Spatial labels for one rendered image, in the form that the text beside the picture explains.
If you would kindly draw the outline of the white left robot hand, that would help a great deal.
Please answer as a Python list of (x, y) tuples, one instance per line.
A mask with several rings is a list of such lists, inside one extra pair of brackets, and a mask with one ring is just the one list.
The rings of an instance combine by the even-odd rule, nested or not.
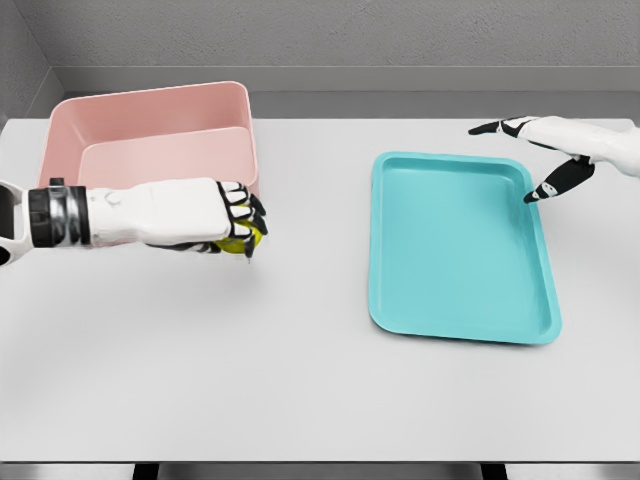
[(142, 243), (170, 250), (219, 253), (212, 243), (231, 231), (231, 208), (266, 209), (246, 185), (211, 178), (168, 180), (134, 188), (134, 226)]

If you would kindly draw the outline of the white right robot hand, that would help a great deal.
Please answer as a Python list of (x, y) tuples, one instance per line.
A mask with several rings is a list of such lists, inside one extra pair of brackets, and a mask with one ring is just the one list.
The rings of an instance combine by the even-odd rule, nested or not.
[(496, 120), (468, 130), (471, 136), (497, 133), (569, 156), (524, 196), (526, 204), (567, 193), (589, 180), (597, 163), (612, 163), (613, 150), (607, 144), (612, 133), (582, 121), (558, 116), (526, 116)]

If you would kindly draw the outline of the yellow-green tennis ball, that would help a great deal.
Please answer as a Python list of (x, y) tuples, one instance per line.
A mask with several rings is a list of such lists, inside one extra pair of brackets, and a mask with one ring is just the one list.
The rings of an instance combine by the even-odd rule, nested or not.
[(268, 234), (263, 211), (255, 206), (231, 208), (231, 231), (227, 237), (212, 243), (215, 252), (244, 255), (251, 258), (262, 237)]

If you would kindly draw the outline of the pink rectangular basket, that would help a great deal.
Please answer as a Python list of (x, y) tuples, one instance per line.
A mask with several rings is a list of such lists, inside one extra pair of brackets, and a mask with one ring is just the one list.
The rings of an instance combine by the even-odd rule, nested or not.
[(37, 184), (87, 188), (210, 177), (259, 191), (246, 87), (235, 81), (73, 98), (58, 104)]

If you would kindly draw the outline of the blue rectangular tray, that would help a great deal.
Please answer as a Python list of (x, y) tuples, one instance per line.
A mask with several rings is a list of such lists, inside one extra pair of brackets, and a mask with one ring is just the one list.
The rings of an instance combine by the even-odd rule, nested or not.
[(544, 345), (562, 318), (529, 171), (415, 152), (372, 169), (368, 307), (403, 335)]

